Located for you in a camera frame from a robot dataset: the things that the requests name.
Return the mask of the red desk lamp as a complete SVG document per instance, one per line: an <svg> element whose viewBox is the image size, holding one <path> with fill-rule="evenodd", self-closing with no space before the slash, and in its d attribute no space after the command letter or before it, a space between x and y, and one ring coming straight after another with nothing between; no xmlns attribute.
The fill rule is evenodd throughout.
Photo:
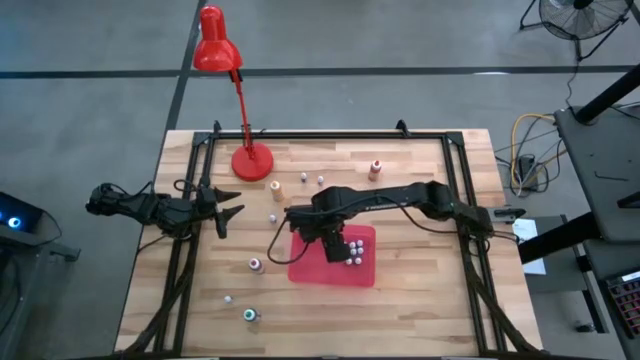
<svg viewBox="0 0 640 360"><path fill-rule="evenodd" d="M274 159L266 145L253 141L240 74L243 59L236 45L228 38L223 10L215 5L202 7L199 25L201 39L194 51L193 66L203 72L228 73L238 96L243 145L232 155L232 170L244 181L262 180L271 173Z"/></svg>

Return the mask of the black floor fan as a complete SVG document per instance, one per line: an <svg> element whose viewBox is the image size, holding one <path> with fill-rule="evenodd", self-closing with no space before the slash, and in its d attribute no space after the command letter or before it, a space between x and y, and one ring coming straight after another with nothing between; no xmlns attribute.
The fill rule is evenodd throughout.
<svg viewBox="0 0 640 360"><path fill-rule="evenodd" d="M532 0L519 30L544 28L573 43L578 63L591 57L628 20L634 0Z"/></svg>

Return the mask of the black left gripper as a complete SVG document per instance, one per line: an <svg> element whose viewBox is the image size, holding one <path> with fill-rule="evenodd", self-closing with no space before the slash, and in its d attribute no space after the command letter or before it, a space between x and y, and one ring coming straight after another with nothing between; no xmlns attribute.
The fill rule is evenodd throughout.
<svg viewBox="0 0 640 360"><path fill-rule="evenodd" d="M214 221L218 237L220 239L226 239L228 222L241 212L245 206L238 205L229 209L218 210L217 203L226 202L240 195L240 192L224 191L217 187L215 187L214 190L209 187L199 187L196 190L196 198L193 202L191 223L197 224L203 221Z"/></svg>

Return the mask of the black table frame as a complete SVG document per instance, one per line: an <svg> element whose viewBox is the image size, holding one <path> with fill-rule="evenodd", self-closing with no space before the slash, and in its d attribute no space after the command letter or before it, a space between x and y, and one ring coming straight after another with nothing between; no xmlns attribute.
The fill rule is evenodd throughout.
<svg viewBox="0 0 640 360"><path fill-rule="evenodd" d="M125 351L159 308L168 273L195 259L189 296L171 312L164 355L268 357L473 356L495 346L491 319L472 317L460 242L452 222L431 221L416 210L362 214L376 231L376 280L372 287L298 284L288 278L290 233L280 227L284 207L307 202L330 186L369 189L370 164L379 160L379 185L416 181L453 183L461 197L486 207L504 204L504 193L485 129L266 131L259 142L275 158L271 179L284 200L273 200L267 181L247 183L231 170L240 138L222 133L214 150L212 183L237 191L245 208L220 239L206 223L199 243L173 244L146 228L136 255L115 349ZM307 173L302 182L300 174ZM318 176L324 183L317 183ZM275 224L269 215L275 215ZM263 274L248 262L258 258ZM233 298L231 304L224 297ZM246 308L259 322L243 318Z"/></svg>

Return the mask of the black computer with blue light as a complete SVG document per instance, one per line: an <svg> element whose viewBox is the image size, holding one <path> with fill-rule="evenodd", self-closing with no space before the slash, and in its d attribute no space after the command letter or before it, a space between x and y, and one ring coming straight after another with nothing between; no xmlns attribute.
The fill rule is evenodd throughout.
<svg viewBox="0 0 640 360"><path fill-rule="evenodd" d="M57 255L65 261L79 258L80 249L58 243L63 231L46 210L0 192L0 263L16 256Z"/></svg>

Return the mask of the pink plastic bin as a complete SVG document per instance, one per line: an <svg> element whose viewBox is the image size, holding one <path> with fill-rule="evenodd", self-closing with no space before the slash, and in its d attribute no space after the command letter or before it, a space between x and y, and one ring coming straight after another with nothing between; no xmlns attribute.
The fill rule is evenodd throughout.
<svg viewBox="0 0 640 360"><path fill-rule="evenodd" d="M344 228L344 242L363 241L363 254L356 254L352 265L346 261L329 263L320 241L312 243L305 255L295 263L288 265L288 278L294 283L321 284L332 286L372 287L376 278L376 231L372 226L346 225ZM355 258L362 259L361 264L355 264Z"/></svg>

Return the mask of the black power strip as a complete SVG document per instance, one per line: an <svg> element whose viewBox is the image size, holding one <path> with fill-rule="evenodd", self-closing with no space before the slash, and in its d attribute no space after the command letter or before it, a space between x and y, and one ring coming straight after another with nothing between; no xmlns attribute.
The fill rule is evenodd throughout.
<svg viewBox="0 0 640 360"><path fill-rule="evenodd" d="M533 173L533 169L536 165L535 156L532 154L525 154L519 156L516 160L517 173L519 176L519 184L524 185L526 180Z"/></svg>

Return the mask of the white paper sheet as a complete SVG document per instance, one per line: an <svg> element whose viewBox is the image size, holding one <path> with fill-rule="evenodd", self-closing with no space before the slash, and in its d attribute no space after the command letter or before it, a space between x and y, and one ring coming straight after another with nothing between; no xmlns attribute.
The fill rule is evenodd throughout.
<svg viewBox="0 0 640 360"><path fill-rule="evenodd" d="M518 238L518 246L521 256L527 258L522 261L523 270L526 275L545 276L547 274L544 260L542 258L533 259L536 250L529 246L528 242L538 236L537 223L533 219L517 219L512 225L512 231Z"/></svg>

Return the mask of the grey stand with black pole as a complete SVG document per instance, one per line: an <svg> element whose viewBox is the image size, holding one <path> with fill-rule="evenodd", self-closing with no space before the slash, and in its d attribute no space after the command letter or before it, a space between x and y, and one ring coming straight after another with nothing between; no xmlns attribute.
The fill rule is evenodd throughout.
<svg viewBox="0 0 640 360"><path fill-rule="evenodd" d="M582 107L554 113L601 236L640 242L640 117L615 103L640 87L640 63Z"/></svg>

